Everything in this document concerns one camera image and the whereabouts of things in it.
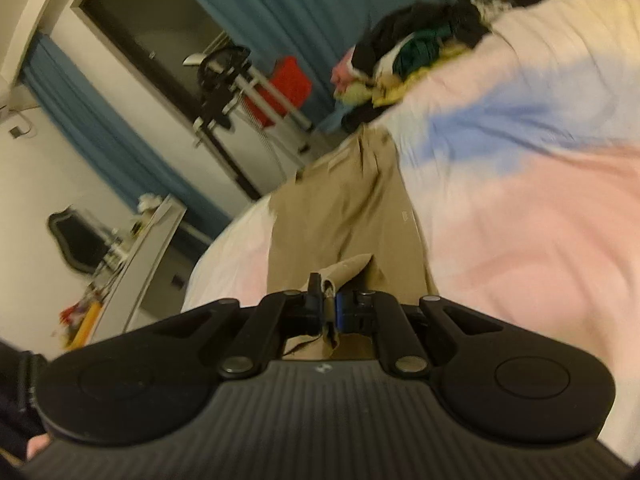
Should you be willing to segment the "beige khaki trousers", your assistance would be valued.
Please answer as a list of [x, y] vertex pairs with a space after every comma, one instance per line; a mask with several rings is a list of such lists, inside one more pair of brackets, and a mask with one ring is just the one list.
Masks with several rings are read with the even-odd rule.
[[[392, 136], [363, 129], [300, 170], [268, 200], [273, 216], [267, 295], [283, 304], [269, 325], [289, 360], [379, 359], [397, 375], [418, 376], [428, 362], [404, 307], [434, 290], [421, 230], [402, 180]], [[309, 275], [320, 273], [323, 327], [307, 335]], [[374, 292], [372, 334], [340, 334], [340, 292]]]

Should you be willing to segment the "pile of mixed clothes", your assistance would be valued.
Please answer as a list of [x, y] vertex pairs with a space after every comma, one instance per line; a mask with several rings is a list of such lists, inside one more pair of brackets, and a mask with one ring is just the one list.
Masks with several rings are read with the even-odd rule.
[[504, 0], [417, 1], [382, 18], [332, 70], [334, 99], [347, 133], [373, 122], [435, 68], [474, 49], [512, 9]]

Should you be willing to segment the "pastel pink blue bedsheet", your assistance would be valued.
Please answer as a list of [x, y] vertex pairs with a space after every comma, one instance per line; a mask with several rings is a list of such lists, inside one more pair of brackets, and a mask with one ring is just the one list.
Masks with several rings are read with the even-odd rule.
[[639, 459], [639, 0], [503, 13], [371, 126], [444, 297], [582, 348]]

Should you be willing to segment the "white tripod stand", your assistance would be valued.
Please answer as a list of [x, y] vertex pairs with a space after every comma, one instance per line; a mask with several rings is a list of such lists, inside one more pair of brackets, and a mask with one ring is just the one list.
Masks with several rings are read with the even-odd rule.
[[[201, 90], [200, 116], [194, 120], [196, 133], [211, 141], [217, 127], [231, 131], [231, 114], [238, 110], [248, 123], [267, 141], [280, 144], [283, 151], [292, 148], [296, 157], [311, 152], [309, 137], [314, 123], [301, 110], [296, 110], [286, 97], [273, 87], [250, 60], [250, 49], [225, 46], [209, 53], [187, 56], [182, 65], [196, 70]], [[262, 128], [245, 109], [248, 96], [274, 122]]]

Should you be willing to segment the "black ornate mirror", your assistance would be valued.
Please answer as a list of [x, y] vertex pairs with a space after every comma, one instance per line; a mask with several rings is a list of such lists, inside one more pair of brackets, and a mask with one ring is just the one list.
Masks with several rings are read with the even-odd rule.
[[93, 275], [108, 254], [107, 240], [76, 209], [50, 214], [47, 227], [65, 263], [74, 271]]

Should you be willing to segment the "red cloth on tripod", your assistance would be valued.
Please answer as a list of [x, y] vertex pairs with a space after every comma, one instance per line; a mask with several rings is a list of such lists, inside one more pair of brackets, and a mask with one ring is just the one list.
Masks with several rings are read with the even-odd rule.
[[[288, 55], [274, 64], [269, 82], [280, 91], [296, 110], [300, 110], [309, 99], [312, 82], [298, 65], [295, 56]], [[272, 127], [274, 122], [258, 108], [248, 96], [244, 96], [245, 109], [253, 116], [262, 128]]]

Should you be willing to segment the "dark window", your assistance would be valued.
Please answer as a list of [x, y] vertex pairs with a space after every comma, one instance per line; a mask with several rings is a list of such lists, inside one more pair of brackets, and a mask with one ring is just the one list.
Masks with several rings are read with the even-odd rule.
[[198, 71], [183, 61], [209, 50], [217, 40], [230, 44], [224, 28], [196, 0], [74, 0], [74, 5], [107, 47], [189, 131], [191, 140], [204, 145], [243, 195], [249, 200], [264, 196], [239, 154], [224, 144], [224, 130], [193, 129], [200, 117], [202, 92]]

